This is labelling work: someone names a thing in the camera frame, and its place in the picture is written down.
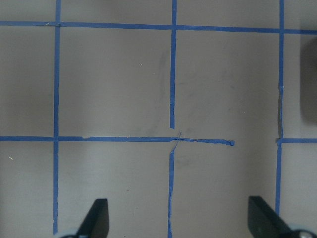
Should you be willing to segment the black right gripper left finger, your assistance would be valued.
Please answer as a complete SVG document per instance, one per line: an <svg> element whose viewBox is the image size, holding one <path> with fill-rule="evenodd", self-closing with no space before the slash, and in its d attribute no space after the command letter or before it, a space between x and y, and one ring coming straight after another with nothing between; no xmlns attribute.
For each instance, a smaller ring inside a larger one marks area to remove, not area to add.
<svg viewBox="0 0 317 238"><path fill-rule="evenodd" d="M106 238L109 232L108 201L96 199L75 234L75 238Z"/></svg>

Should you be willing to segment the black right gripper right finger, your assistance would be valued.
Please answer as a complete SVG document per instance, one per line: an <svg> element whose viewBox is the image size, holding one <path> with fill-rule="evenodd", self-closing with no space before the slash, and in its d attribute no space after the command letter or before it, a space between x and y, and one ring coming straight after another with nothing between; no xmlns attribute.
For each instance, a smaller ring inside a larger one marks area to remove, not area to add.
<svg viewBox="0 0 317 238"><path fill-rule="evenodd" d="M248 198L248 229L254 238L293 238L293 231L260 196Z"/></svg>

